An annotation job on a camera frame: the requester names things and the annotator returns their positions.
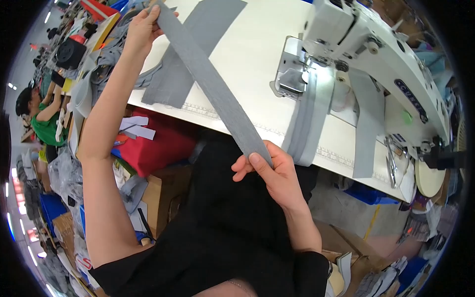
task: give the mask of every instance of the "black hat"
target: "black hat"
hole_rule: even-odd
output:
[[[29,115],[28,103],[31,101],[31,90],[31,87],[28,86],[18,95],[15,107],[18,116]]]

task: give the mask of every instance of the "green shirt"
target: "green shirt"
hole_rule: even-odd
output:
[[[39,109],[40,111],[45,109],[46,105],[43,103],[39,104]],[[54,146],[62,146],[65,143],[65,139],[67,138],[67,129],[63,129],[62,135],[60,137],[60,141],[56,141],[56,128],[57,124],[56,122],[59,119],[59,112],[56,112],[50,119],[49,121],[38,121],[36,120],[36,116],[38,114],[34,115],[33,118],[31,119],[31,127],[36,133],[36,136],[38,138],[49,145],[54,145]]]

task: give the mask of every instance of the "gray fabric strip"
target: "gray fabric strip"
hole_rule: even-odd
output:
[[[246,4],[241,0],[203,0],[196,5],[183,25],[206,57],[209,57]],[[168,46],[161,62],[162,70],[154,75],[153,82],[143,94],[142,102],[181,108],[194,79],[173,46]]]
[[[353,178],[370,178],[373,176],[376,136],[384,134],[384,94],[378,92],[367,73],[350,68],[348,76],[360,106]]]
[[[310,166],[318,149],[334,87],[334,79],[324,76],[333,77],[333,70],[322,68],[318,76],[316,71],[309,75],[306,91],[295,105],[282,143],[282,148],[287,150],[297,165]]]
[[[207,55],[173,12],[163,2],[157,3],[161,8],[158,26],[216,109],[243,154],[248,157],[251,153],[258,153],[273,167],[270,154],[256,128]]]

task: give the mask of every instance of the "red bag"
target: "red bag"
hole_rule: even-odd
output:
[[[132,115],[148,117],[149,123],[144,127],[155,130],[153,140],[138,136],[116,147],[121,158],[139,176],[147,177],[169,164],[187,159],[193,152],[199,126],[139,107],[134,109]]]

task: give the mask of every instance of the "black shirt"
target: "black shirt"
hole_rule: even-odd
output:
[[[48,32],[48,39],[52,39],[57,34],[58,28],[50,29]]]
[[[248,282],[259,297],[324,296],[328,260],[294,253],[282,209],[255,173],[233,182],[241,154],[231,142],[205,146],[191,195],[154,247],[90,271],[112,297],[190,297],[229,279]],[[309,199],[316,174],[297,168]]]

